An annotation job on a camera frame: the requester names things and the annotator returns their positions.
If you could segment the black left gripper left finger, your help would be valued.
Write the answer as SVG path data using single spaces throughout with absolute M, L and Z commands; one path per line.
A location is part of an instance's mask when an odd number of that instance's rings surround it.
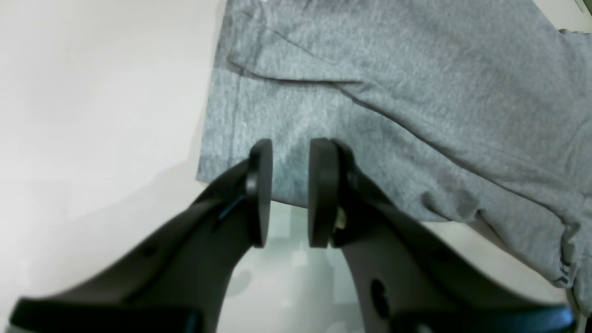
M 214 333 L 231 275 L 262 248 L 271 208 L 272 141 L 110 267 L 49 297 L 22 297 L 9 327 L 28 333 Z

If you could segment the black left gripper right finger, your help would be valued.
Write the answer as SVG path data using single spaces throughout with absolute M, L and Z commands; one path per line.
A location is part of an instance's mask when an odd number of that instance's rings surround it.
M 573 333 L 568 305 L 544 305 L 479 272 L 402 213 L 336 139 L 309 143 L 308 240 L 340 249 L 368 333 Z

